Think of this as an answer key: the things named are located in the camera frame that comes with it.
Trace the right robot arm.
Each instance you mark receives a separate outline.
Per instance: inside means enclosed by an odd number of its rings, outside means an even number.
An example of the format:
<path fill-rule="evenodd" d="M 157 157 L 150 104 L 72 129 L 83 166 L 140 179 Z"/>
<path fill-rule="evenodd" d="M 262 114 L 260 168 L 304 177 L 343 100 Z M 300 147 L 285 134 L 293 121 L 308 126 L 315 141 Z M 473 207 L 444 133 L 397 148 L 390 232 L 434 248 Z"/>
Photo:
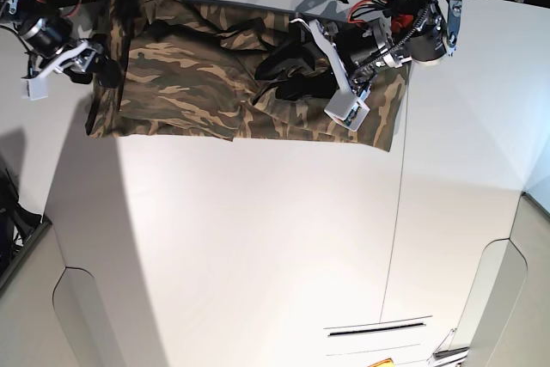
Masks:
<path fill-rule="evenodd" d="M 110 58 L 107 41 L 100 35 L 91 38 L 72 36 L 68 14 L 52 7 L 46 0 L 1 0 L 1 29 L 12 33 L 27 55 L 27 74 L 23 77 L 28 99 L 46 98 L 47 77 L 66 75 L 73 83 L 114 88 L 122 75 L 119 65 Z"/>

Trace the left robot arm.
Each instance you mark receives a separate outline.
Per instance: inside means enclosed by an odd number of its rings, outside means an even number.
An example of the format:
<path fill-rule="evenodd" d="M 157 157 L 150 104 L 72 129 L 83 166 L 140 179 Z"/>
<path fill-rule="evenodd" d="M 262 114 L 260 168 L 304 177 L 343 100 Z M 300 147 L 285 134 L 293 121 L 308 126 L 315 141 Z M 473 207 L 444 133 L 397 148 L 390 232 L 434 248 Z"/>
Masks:
<path fill-rule="evenodd" d="M 338 0 L 348 3 L 349 0 Z M 258 66 L 255 78 L 279 83 L 279 98 L 294 101 L 318 63 L 330 66 L 320 77 L 328 85 L 319 96 L 338 89 L 364 97 L 379 72 L 409 60 L 435 64 L 455 51 L 461 0 L 362 0 L 345 21 L 305 15 L 289 19 L 283 42 Z"/>

